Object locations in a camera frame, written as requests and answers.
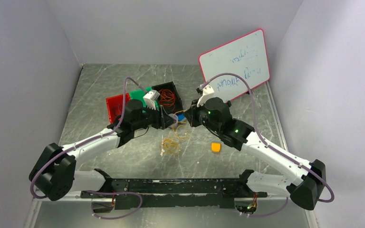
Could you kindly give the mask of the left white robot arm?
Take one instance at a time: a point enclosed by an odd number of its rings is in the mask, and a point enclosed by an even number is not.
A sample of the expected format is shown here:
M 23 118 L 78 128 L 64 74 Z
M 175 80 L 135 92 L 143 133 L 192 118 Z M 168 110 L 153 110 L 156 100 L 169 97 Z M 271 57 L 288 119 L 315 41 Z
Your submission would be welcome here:
M 111 177 L 100 169 L 77 171 L 78 166 L 100 153 L 125 145 L 141 129 L 163 130 L 177 121 L 161 106 L 151 109 L 144 107 L 140 100 L 129 100 L 122 114 L 99 133 L 68 145 L 46 146 L 30 172 L 30 192 L 37 199 L 51 201 L 74 191 L 94 191 L 105 198 L 113 190 Z

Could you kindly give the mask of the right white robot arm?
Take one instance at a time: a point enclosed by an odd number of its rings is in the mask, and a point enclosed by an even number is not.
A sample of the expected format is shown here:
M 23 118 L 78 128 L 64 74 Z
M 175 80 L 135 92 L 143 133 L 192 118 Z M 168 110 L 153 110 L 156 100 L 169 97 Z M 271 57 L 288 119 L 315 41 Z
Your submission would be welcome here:
M 193 100 L 183 115 L 191 127 L 204 126 L 225 145 L 248 152 L 276 169 L 279 174 L 248 171 L 237 185 L 240 195 L 271 193 L 289 197 L 297 206 L 314 210 L 326 184 L 326 166 L 289 153 L 263 137 L 244 121 L 233 118 L 230 105 L 215 97 L 198 106 Z

